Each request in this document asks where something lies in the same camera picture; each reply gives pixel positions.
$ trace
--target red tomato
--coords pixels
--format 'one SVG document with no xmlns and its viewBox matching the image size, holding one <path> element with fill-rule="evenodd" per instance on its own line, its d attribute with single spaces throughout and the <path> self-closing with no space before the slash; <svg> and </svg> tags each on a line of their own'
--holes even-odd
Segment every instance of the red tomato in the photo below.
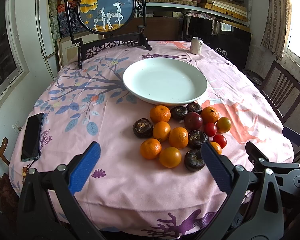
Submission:
<svg viewBox="0 0 300 240">
<path fill-rule="evenodd" d="M 221 135 L 221 134 L 217 134 L 213 138 L 212 141 L 218 143 L 220 145 L 221 149 L 223 149 L 227 145 L 227 139 L 223 135 Z"/>
<path fill-rule="evenodd" d="M 208 122 L 205 126 L 203 131 L 208 135 L 209 137 L 214 136 L 217 133 L 217 126 L 212 123 Z"/>
</svg>

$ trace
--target orange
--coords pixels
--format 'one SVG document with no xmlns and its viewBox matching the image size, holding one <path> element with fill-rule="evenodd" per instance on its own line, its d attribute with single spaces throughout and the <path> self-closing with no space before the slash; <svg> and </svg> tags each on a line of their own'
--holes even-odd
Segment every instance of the orange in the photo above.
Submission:
<svg viewBox="0 0 300 240">
<path fill-rule="evenodd" d="M 188 132 L 183 127 L 177 127 L 171 130 L 169 135 L 169 143 L 172 147 L 183 149 L 188 145 Z"/>
<path fill-rule="evenodd" d="M 217 122 L 218 132 L 225 133 L 228 132 L 231 128 L 231 121 L 229 118 L 221 117 Z"/>
<path fill-rule="evenodd" d="M 145 140 L 140 146 L 140 153 L 148 160 L 155 159 L 161 152 L 161 144 L 157 139 Z"/>
<path fill-rule="evenodd" d="M 168 139 L 171 127 L 167 122 L 161 121 L 154 125 L 153 127 L 153 137 L 159 140 L 159 142 L 164 142 Z"/>
<path fill-rule="evenodd" d="M 168 147 L 159 154 L 159 162 L 167 168 L 177 167 L 181 162 L 181 159 L 181 153 L 175 147 Z"/>
<path fill-rule="evenodd" d="M 155 106 L 150 110 L 150 119 L 152 122 L 169 122 L 171 113 L 166 106 Z"/>
<path fill-rule="evenodd" d="M 216 152 L 221 155 L 221 153 L 222 153 L 221 146 L 216 142 L 210 142 L 210 144 L 216 150 Z"/>
<path fill-rule="evenodd" d="M 201 112 L 203 124 L 207 124 L 208 122 L 216 123 L 219 119 L 218 111 L 211 106 L 204 108 Z"/>
</svg>

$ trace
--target smartphone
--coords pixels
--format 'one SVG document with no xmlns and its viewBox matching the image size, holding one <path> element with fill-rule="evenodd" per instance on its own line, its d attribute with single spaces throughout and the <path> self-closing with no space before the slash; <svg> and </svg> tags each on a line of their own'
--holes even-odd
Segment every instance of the smartphone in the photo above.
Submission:
<svg viewBox="0 0 300 240">
<path fill-rule="evenodd" d="M 44 113 L 40 113 L 28 118 L 21 152 L 22 162 L 37 160 L 41 155 L 40 136 L 43 116 Z"/>
</svg>

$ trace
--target white plate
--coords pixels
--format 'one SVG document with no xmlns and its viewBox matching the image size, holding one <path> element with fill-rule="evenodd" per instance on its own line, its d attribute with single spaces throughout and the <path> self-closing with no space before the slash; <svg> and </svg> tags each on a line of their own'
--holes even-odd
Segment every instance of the white plate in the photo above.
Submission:
<svg viewBox="0 0 300 240">
<path fill-rule="evenodd" d="M 181 60 L 147 58 L 131 64 L 123 83 L 136 97 L 148 103 L 181 106 L 198 100 L 207 90 L 203 73 Z"/>
</svg>

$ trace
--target screw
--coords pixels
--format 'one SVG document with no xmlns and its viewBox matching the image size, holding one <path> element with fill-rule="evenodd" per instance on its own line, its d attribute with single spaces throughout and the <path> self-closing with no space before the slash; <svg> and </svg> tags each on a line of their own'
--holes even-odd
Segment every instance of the screw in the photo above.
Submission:
<svg viewBox="0 0 300 240">
<path fill-rule="evenodd" d="M 241 166 L 241 165 L 236 165 L 235 169 L 236 169 L 237 171 L 244 171 L 244 168 L 243 168 L 243 166 Z"/>
<path fill-rule="evenodd" d="M 66 166 L 64 164 L 60 164 L 58 167 L 57 167 L 57 170 L 58 171 L 64 171 L 66 169 Z"/>
<path fill-rule="evenodd" d="M 267 168 L 267 169 L 266 169 L 266 173 L 269 174 L 269 175 L 272 175 L 272 174 L 273 174 L 273 170 Z"/>
<path fill-rule="evenodd" d="M 28 174 L 32 175 L 32 174 L 34 174 L 34 173 L 35 173 L 35 168 L 29 169 Z"/>
</svg>

